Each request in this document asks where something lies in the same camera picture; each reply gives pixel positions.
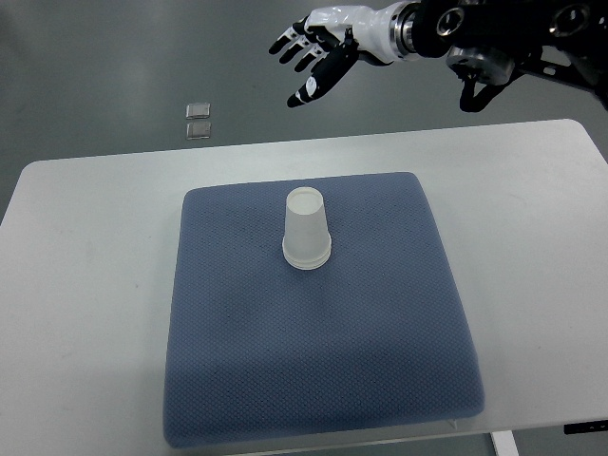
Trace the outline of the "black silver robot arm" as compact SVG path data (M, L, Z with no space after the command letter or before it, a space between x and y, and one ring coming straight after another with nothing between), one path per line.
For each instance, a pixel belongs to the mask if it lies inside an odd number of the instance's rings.
M462 81L460 108L482 111L523 75L591 93L607 102L604 1L398 1L383 9L312 10L270 46L280 63L309 70L287 101L327 94L358 61L377 67L444 58Z

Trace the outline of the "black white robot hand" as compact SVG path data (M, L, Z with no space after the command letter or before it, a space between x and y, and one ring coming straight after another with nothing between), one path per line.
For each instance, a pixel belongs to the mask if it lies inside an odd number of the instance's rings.
M334 6L314 9L308 16L289 26L270 46L270 54L282 52L278 61L287 64L294 57L301 59L295 72L313 68L304 85L287 100L289 108L309 104L325 96L356 63L354 55L328 55L344 43L347 31L357 43L360 59L374 66L395 61L390 40L395 5L384 9L367 6Z

